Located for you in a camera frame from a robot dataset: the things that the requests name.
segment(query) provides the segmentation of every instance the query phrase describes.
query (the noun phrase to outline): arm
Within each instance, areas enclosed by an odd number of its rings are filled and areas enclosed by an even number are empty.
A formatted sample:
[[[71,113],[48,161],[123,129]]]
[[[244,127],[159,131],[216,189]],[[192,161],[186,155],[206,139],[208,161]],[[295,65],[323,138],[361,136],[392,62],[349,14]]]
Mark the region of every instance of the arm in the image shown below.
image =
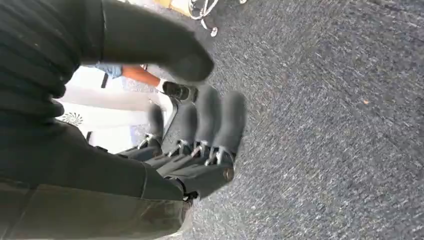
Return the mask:
[[[155,209],[145,200],[158,203],[159,211],[181,202],[181,189],[148,164],[91,147],[76,127],[56,121],[63,107],[53,98],[64,94],[81,63],[155,63],[176,77],[202,81],[213,62],[191,32],[115,0],[3,0],[0,33],[4,239],[116,235],[137,221],[136,213]],[[59,229],[45,232],[37,224],[46,222],[20,220],[24,213],[30,216],[25,209],[31,204],[42,204],[51,214],[64,211],[63,222],[51,222]],[[140,229],[161,235],[176,227],[161,226],[166,222]]]

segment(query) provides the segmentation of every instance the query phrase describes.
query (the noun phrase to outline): gray carpet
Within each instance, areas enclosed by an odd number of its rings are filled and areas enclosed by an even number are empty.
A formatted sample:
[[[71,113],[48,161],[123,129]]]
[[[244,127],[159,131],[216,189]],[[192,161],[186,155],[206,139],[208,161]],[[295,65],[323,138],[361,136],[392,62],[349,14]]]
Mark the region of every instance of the gray carpet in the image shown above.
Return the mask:
[[[424,1],[341,2],[221,0],[216,38],[160,10],[248,99],[237,177],[181,239],[424,238]]]

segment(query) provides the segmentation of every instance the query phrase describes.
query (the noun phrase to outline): black shoe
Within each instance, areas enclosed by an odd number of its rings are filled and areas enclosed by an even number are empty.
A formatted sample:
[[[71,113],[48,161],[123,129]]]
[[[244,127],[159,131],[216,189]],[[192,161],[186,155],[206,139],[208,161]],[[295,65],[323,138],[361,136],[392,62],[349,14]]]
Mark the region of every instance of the black shoe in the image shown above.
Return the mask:
[[[162,88],[165,95],[181,103],[195,102],[198,96],[198,89],[195,86],[187,86],[172,81],[166,81],[163,83]]]

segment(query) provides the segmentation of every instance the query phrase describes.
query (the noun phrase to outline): blue jeans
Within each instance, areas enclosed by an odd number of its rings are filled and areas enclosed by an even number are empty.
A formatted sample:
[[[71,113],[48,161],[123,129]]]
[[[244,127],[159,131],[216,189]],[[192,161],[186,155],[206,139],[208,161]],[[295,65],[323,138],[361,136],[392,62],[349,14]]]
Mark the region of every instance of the blue jeans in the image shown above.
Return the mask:
[[[97,63],[94,65],[86,66],[89,68],[96,68],[102,70],[114,79],[122,76],[122,65]]]

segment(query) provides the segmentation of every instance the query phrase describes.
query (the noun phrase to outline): leg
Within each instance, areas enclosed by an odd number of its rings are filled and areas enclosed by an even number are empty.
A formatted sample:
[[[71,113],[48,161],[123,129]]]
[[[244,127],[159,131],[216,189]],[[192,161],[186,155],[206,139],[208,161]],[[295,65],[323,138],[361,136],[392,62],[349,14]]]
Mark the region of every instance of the leg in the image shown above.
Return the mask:
[[[197,97],[195,87],[177,84],[154,76],[141,66],[122,66],[122,75],[135,81],[155,87],[159,92],[181,102],[194,102]]]

